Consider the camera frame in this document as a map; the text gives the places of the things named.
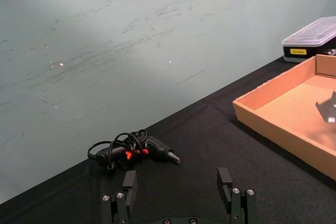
clear plastic lid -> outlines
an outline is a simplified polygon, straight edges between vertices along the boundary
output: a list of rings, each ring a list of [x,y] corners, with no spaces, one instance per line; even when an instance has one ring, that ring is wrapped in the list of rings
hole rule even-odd
[[[336,37],[336,16],[320,18],[282,41],[282,45],[318,47]]]

black table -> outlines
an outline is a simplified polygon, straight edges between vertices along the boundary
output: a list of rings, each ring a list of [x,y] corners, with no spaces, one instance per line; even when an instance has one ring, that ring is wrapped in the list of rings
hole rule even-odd
[[[137,164],[133,223],[189,216],[228,223],[216,187],[219,166],[240,188],[257,191],[261,223],[336,223],[336,183],[239,123],[232,106],[292,66],[278,59],[149,127],[181,165]],[[0,223],[100,223],[101,196],[121,189],[124,175],[86,160],[2,204]]]

yellow label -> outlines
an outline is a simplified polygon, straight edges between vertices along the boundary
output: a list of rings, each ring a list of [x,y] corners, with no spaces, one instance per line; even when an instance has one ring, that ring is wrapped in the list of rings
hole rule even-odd
[[[292,55],[307,55],[307,50],[305,50],[305,49],[291,49],[290,53]]]

cardboard box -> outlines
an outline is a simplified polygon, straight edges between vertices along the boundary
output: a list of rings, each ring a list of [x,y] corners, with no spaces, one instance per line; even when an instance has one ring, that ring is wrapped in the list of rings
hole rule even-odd
[[[317,55],[233,102],[239,121],[336,180],[336,124],[316,102],[336,90],[336,57]]]

black cord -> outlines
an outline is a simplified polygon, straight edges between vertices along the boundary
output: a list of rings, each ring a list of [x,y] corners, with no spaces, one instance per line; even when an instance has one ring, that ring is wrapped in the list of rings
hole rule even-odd
[[[102,145],[102,144],[110,144],[107,157],[108,157],[108,165],[111,165],[112,163],[112,150],[116,147],[124,147],[126,150],[132,152],[131,157],[135,157],[137,154],[143,154],[143,147],[141,146],[143,142],[145,142],[148,138],[148,133],[146,130],[139,130],[139,131],[133,131],[131,133],[121,133],[118,136],[115,137],[113,141],[102,141],[98,142],[96,144],[93,144],[88,149],[88,158],[92,160],[97,159],[96,154],[92,154],[91,151],[93,148]]]

